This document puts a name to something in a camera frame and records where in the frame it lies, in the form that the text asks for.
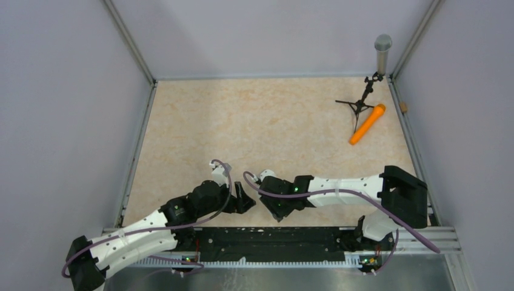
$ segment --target robotic arm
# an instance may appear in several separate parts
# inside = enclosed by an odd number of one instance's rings
[[[370,199],[381,204],[383,208],[414,229],[427,227],[427,184],[396,166],[386,166],[382,174],[357,179],[297,176],[293,183],[277,178],[271,170],[265,170],[256,182],[260,183],[260,190],[280,195],[331,189],[325,193],[296,199],[262,195],[261,202],[277,221],[281,221],[294,210],[303,210],[305,207],[321,207],[331,204],[370,205],[361,197],[338,191],[338,189],[349,189],[366,193]],[[355,236],[359,241],[362,237],[381,241],[398,227],[399,225],[388,215],[377,210],[359,219]]]
[[[255,205],[255,201],[243,191],[240,182],[235,182],[236,197],[232,196],[227,186],[229,173],[222,165],[210,165],[213,169],[212,180],[202,182],[187,195],[169,200],[142,220],[98,238],[81,236],[75,239],[67,261],[81,250],[90,249],[68,265],[74,289],[101,290],[106,279],[121,269],[152,254],[172,250],[190,241],[185,238],[194,236],[192,227],[181,230],[166,227],[191,224],[216,211],[242,214]]]

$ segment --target tripod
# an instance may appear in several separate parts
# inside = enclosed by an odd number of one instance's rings
[[[362,94],[362,98],[358,100],[357,102],[348,102],[348,101],[341,101],[336,100],[337,103],[345,103],[350,106],[350,108],[353,111],[353,114],[355,115],[355,128],[353,129],[353,132],[355,133],[357,131],[357,123],[359,122],[359,114],[361,112],[365,111],[368,108],[373,108],[374,106],[367,105],[364,103],[364,100],[366,97],[368,97],[369,93],[373,93],[373,83],[374,82],[381,82],[384,79],[384,75],[379,75],[378,72],[375,72],[371,79],[366,77],[364,79],[364,82],[367,83],[366,89],[364,89],[364,93]]]

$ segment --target metal frame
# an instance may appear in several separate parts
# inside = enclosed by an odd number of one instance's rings
[[[122,196],[122,202],[118,211],[118,219],[115,222],[115,227],[119,227],[122,224],[122,220],[125,214],[126,206],[129,200],[130,191],[132,189],[132,183],[135,176],[139,154],[141,152],[142,142],[144,139],[145,131],[147,128],[147,124],[150,117],[150,112],[153,105],[153,100],[156,93],[157,88],[157,81],[153,77],[150,69],[148,68],[148,65],[144,61],[144,58],[142,57],[139,49],[137,48],[137,45],[135,44],[132,36],[130,35],[127,27],[124,24],[124,21],[122,20],[120,14],[118,13],[116,7],[112,3],[112,0],[101,0],[101,2],[105,5],[106,10],[108,11],[109,15],[111,16],[114,25],[118,29],[121,38],[127,45],[127,48],[131,52],[132,56],[134,57],[134,60],[139,65],[140,69],[142,70],[143,74],[145,75],[145,78],[148,80],[148,82],[152,85],[152,91],[149,96],[149,101],[147,104],[147,107],[145,109],[144,117],[141,121],[141,128],[139,129],[139,135],[135,146],[135,151],[133,155],[133,159],[131,162],[130,170],[127,174],[127,180],[126,184],[123,190],[123,196]],[[389,89],[391,91],[393,101],[395,103],[395,108],[398,113],[398,118],[400,120],[400,125],[402,127],[402,130],[404,132],[404,136],[407,142],[407,147],[409,148],[409,153],[416,171],[416,174],[421,179],[427,181],[426,177],[426,171],[423,167],[421,155],[419,154],[419,149],[416,143],[416,140],[413,135],[412,126],[410,125],[409,118],[407,115],[404,115],[401,113],[399,108],[399,103],[401,102],[401,97],[398,93],[398,90],[396,88],[395,81],[396,79],[401,75],[401,72],[405,65],[408,63],[412,53],[416,49],[417,45],[419,44],[419,41],[423,37],[424,33],[427,30],[427,27],[433,20],[433,17],[435,16],[436,12],[440,8],[441,4],[444,2],[444,0],[433,0],[432,3],[429,6],[429,9],[427,10],[426,14],[424,15],[423,19],[419,23],[418,28],[414,32],[408,46],[406,47],[405,51],[400,57],[400,60],[395,66],[395,69],[393,73],[387,78],[387,82],[389,85]],[[432,213],[437,217],[438,211],[436,203],[432,196],[430,196],[430,204],[429,204],[429,213]],[[110,232],[112,229],[105,229],[105,232]],[[436,242],[436,245],[438,247],[442,248],[442,254],[445,256],[446,263],[448,265],[449,275],[453,281],[453,285],[456,291],[464,291],[464,290],[476,290],[475,284],[473,282],[470,270],[468,268],[468,265],[463,257],[462,250],[460,248],[460,244],[458,242],[458,238],[456,236],[455,230],[453,227],[428,227],[426,229],[423,229],[420,231],[424,236],[426,236],[428,239],[434,239],[434,242]],[[406,233],[405,230],[401,230],[401,236],[400,236],[400,243],[399,243],[399,251],[398,254],[403,255],[425,255],[428,250],[424,247],[420,247],[420,243],[413,240],[413,238],[410,237],[410,234]],[[146,264],[143,265],[136,265],[139,267],[142,266],[160,266],[156,262],[146,262]],[[244,267],[245,262],[239,262],[238,267]],[[223,265],[223,266],[212,266],[212,267],[230,267],[229,265]]]

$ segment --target gray floor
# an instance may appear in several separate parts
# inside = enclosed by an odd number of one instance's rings
[[[396,255],[378,276],[341,269],[206,269],[184,279],[161,272],[141,281],[155,270],[126,268],[108,281],[106,291],[454,290],[442,255]]]

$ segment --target microphone head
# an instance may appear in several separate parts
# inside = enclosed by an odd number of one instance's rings
[[[386,74],[388,51],[393,46],[393,40],[389,35],[379,35],[375,41],[376,72],[379,75]]]

